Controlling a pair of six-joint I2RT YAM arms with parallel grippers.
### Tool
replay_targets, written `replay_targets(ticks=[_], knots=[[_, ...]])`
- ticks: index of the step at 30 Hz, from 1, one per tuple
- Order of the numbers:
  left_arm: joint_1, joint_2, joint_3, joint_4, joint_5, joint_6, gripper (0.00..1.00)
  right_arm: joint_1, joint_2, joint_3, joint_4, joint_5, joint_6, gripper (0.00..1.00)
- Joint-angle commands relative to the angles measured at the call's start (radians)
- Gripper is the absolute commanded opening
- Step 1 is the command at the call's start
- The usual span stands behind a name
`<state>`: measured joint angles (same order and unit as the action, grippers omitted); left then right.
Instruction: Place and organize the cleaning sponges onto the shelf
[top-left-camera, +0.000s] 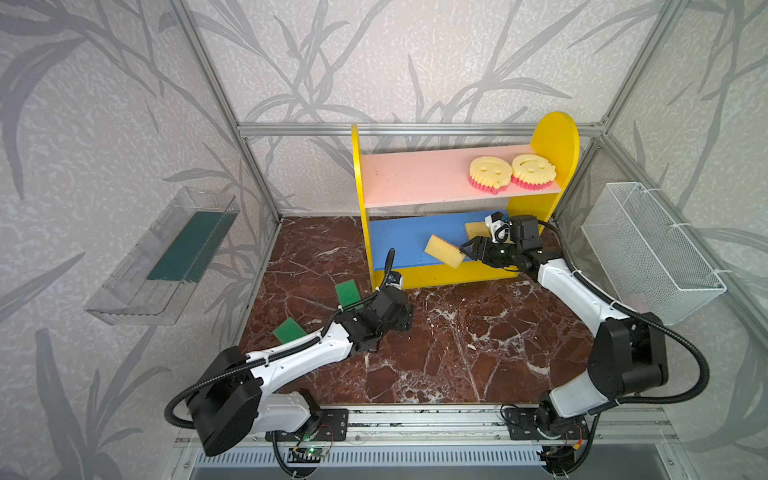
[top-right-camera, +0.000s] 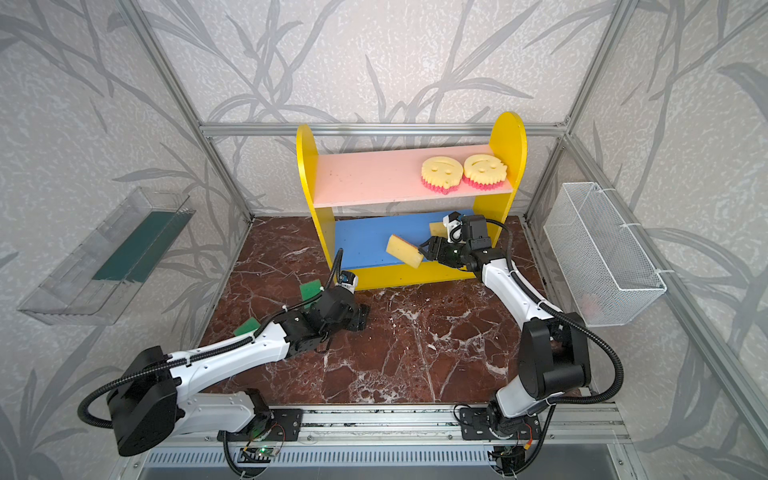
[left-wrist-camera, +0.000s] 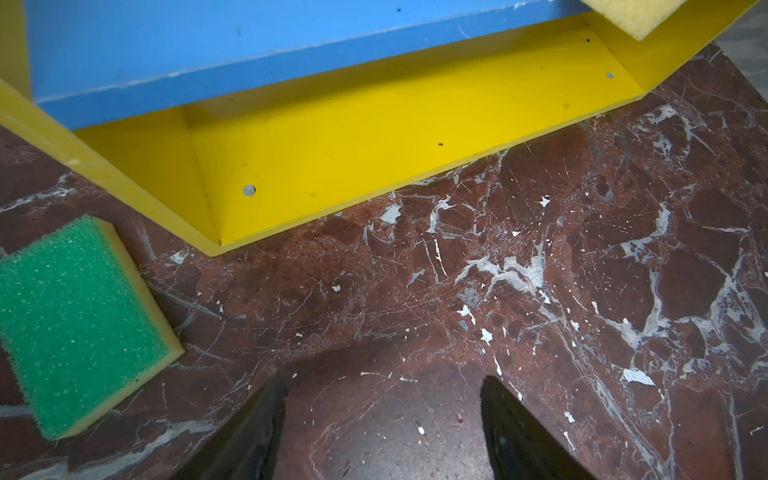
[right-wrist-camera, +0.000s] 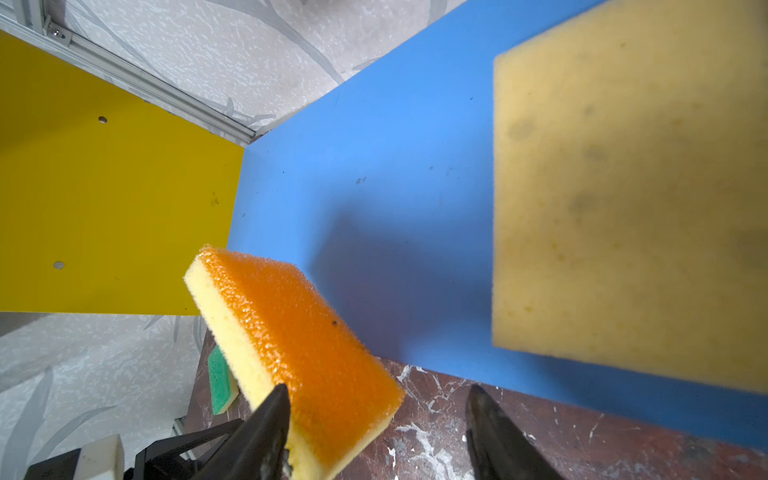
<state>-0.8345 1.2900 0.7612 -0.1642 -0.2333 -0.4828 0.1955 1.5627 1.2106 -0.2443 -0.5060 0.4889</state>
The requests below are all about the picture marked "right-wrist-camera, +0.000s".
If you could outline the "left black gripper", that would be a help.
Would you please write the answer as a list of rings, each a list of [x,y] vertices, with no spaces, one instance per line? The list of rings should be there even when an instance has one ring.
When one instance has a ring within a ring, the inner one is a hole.
[[[242,419],[235,419],[207,430],[158,440],[136,455],[134,466],[125,471],[123,479],[192,479],[242,424]],[[195,448],[208,443],[212,445],[199,458],[185,457]]]

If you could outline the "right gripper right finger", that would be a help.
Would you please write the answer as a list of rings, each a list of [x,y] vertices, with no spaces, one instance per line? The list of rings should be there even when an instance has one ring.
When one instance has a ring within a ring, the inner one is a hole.
[[[563,480],[524,433],[479,384],[465,407],[466,437],[477,480]]]

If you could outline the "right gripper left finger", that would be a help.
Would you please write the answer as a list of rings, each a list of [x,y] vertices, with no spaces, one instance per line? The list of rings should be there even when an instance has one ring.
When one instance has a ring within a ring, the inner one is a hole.
[[[277,385],[193,479],[281,479],[291,404]]]

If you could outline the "green sponge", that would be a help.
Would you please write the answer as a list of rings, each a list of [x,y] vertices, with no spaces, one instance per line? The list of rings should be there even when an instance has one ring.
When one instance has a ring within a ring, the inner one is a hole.
[[[211,407],[214,415],[225,413],[239,396],[238,383],[219,346],[208,356]]]

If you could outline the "orange sponge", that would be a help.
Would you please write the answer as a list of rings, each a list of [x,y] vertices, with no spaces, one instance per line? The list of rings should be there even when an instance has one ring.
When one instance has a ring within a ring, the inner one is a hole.
[[[390,425],[404,389],[298,267],[206,245],[184,282],[249,405],[287,387],[293,478],[335,478]]]

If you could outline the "yellow sponge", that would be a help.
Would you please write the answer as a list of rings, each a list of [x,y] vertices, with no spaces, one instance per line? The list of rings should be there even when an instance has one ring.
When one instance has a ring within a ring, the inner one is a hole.
[[[494,61],[492,341],[767,390],[767,5],[609,1]]]

